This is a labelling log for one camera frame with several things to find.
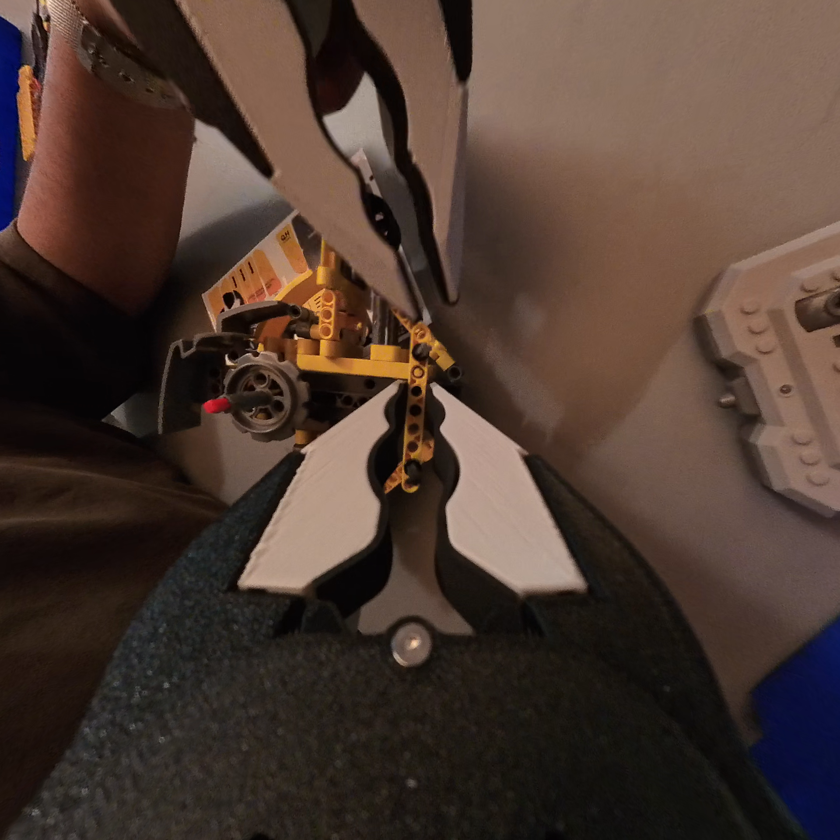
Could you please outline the person's left forearm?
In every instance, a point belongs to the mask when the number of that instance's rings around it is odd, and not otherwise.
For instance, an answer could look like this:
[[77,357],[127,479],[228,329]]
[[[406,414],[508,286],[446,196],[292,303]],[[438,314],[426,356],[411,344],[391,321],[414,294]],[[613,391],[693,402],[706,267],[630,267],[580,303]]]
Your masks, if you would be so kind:
[[18,232],[73,280],[140,315],[175,256],[194,127],[183,108],[113,90],[51,35]]

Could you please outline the blue storage bin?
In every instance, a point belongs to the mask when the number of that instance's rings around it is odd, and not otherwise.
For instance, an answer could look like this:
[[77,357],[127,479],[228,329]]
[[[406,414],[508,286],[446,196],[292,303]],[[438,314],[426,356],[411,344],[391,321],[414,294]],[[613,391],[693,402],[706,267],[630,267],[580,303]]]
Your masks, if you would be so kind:
[[22,35],[1,18],[1,228],[14,216],[18,161],[18,70]]
[[809,837],[839,838],[839,619],[752,691],[754,762]]

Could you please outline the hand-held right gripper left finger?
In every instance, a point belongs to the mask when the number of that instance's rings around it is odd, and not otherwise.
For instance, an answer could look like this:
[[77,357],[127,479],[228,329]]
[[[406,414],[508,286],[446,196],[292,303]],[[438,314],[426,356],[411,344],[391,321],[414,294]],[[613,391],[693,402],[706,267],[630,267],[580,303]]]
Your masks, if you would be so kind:
[[238,579],[240,590],[311,595],[373,543],[382,504],[369,462],[391,430],[386,409],[399,385],[389,384],[301,451],[303,460]]

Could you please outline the grey studded toy plate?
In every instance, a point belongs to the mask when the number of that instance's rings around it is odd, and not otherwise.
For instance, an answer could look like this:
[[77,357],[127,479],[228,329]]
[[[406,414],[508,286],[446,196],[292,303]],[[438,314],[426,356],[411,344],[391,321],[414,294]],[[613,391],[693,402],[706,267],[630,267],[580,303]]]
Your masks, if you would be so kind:
[[730,265],[696,320],[765,486],[839,512],[839,223]]

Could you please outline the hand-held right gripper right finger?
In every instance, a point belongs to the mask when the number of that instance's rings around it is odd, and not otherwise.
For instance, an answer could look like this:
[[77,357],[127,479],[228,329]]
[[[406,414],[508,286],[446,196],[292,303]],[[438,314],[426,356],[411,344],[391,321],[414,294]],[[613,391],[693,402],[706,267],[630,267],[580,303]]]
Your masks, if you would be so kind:
[[449,541],[519,596],[583,593],[587,583],[526,466],[526,451],[440,385],[439,426],[458,468]]

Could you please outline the yellow building block vehicle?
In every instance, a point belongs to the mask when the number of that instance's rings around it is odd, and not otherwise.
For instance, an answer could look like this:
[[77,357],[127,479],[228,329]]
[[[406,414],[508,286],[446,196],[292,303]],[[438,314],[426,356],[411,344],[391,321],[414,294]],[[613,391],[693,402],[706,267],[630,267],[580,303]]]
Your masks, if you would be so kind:
[[[410,339],[396,314],[321,242],[317,268],[278,299],[230,309],[215,329],[173,342],[157,431],[180,433],[205,415],[227,415],[252,438],[294,438],[301,448],[389,384],[407,384]],[[460,382],[461,369],[434,334],[432,358],[429,385]]]

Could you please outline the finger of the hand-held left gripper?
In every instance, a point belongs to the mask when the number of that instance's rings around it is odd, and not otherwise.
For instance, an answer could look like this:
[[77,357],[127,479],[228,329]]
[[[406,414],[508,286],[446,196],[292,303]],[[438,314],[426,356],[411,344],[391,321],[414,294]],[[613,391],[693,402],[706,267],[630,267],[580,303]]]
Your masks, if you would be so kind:
[[352,2],[362,66],[392,123],[392,156],[412,197],[437,293],[459,299],[466,209],[471,2]]
[[405,315],[420,315],[396,250],[368,218],[358,172],[337,150],[308,87],[308,52],[286,2],[177,2],[272,168],[271,182]]

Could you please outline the yellow grey sticker sheet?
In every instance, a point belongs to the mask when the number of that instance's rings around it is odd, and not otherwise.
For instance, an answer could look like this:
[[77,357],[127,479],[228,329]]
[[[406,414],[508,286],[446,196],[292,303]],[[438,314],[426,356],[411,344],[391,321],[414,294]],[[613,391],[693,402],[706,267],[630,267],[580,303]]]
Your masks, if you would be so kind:
[[278,299],[292,281],[320,262],[322,238],[299,211],[290,213],[203,294],[215,329],[226,311],[266,299]]

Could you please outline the yellow perforated toy beam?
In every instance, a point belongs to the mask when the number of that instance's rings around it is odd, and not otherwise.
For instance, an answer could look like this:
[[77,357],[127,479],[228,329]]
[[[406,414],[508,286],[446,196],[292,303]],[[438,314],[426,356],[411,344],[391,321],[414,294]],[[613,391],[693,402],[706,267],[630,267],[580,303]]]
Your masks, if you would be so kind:
[[434,456],[434,437],[425,428],[426,395],[433,364],[433,334],[421,322],[412,323],[401,314],[398,321],[409,336],[409,371],[406,385],[406,411],[402,460],[384,483],[385,494],[400,487],[415,492],[423,477],[423,465]]

